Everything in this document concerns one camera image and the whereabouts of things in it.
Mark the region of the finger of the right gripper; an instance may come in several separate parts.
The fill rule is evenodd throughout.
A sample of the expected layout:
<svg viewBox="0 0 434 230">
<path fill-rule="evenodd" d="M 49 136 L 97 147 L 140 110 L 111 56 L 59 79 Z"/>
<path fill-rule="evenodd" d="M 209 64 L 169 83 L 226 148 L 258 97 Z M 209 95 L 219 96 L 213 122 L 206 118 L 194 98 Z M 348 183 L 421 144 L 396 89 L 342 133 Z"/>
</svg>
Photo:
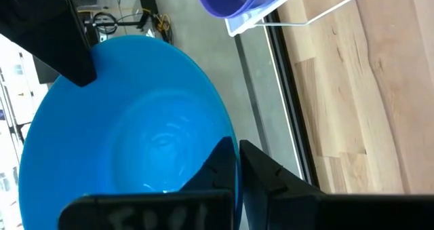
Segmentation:
<svg viewBox="0 0 434 230">
<path fill-rule="evenodd" d="M 0 0 L 0 34 L 80 87 L 97 78 L 71 0 Z"/>
</svg>

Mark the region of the blue mini bowl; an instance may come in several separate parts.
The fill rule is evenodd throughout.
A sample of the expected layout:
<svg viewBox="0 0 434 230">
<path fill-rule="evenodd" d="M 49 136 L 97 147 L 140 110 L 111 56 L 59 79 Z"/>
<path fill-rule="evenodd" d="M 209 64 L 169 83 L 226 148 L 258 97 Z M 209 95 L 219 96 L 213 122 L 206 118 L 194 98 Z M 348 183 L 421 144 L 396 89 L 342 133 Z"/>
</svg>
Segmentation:
<svg viewBox="0 0 434 230">
<path fill-rule="evenodd" d="M 18 177 L 24 230 L 56 230 L 91 194 L 181 189 L 235 131 L 216 88 L 184 52 L 143 35 L 92 48 L 97 78 L 59 77 L 24 143 Z"/>
</svg>

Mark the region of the black aluminium frame rail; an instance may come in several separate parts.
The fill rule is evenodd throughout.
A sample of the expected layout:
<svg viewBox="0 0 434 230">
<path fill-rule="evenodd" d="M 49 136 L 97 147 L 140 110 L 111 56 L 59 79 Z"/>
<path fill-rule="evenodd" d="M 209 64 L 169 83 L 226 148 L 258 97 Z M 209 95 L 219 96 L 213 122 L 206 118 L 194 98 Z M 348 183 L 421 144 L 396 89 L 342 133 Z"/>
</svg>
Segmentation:
<svg viewBox="0 0 434 230">
<path fill-rule="evenodd" d="M 277 10 L 268 14 L 264 22 L 272 24 L 265 26 L 271 51 L 275 61 L 277 80 L 281 88 L 281 95 L 286 114 L 288 115 L 290 133 L 294 142 L 296 161 L 299 164 L 300 175 L 310 185 L 319 187 L 319 181 L 313 161 L 313 154 L 309 144 L 306 124 L 298 96 L 292 64 L 285 43 L 283 27 L 279 26 L 280 18 Z"/>
</svg>

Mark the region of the black upright box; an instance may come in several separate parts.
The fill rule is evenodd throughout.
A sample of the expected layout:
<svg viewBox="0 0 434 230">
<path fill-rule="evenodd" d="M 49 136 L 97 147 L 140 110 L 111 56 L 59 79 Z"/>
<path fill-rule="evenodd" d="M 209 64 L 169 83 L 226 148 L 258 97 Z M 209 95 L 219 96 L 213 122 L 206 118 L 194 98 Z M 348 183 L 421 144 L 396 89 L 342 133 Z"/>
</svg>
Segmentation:
<svg viewBox="0 0 434 230">
<path fill-rule="evenodd" d="M 159 13 L 156 0 L 138 0 L 138 2 L 142 12 L 140 22 L 146 23 L 149 18 Z"/>
</svg>

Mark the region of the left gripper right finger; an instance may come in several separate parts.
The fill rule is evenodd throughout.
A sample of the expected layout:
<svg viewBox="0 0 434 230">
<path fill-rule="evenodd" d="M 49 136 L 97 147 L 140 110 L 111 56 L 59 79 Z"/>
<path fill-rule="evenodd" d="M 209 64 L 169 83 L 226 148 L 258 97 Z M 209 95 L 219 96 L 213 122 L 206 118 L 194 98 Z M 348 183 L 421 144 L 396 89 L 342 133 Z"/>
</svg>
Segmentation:
<svg viewBox="0 0 434 230">
<path fill-rule="evenodd" d="M 434 230 L 434 195 L 327 194 L 247 140 L 239 153 L 250 230 Z"/>
</svg>

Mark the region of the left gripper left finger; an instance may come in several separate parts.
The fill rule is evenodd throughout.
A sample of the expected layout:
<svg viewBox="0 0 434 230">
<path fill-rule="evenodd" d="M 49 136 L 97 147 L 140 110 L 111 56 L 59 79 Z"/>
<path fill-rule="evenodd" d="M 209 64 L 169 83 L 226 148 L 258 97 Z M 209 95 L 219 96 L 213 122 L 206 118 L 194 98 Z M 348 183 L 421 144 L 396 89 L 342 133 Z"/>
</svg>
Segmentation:
<svg viewBox="0 0 434 230">
<path fill-rule="evenodd" d="M 233 230 L 236 162 L 224 137 L 181 190 L 81 197 L 62 211 L 58 230 Z"/>
</svg>

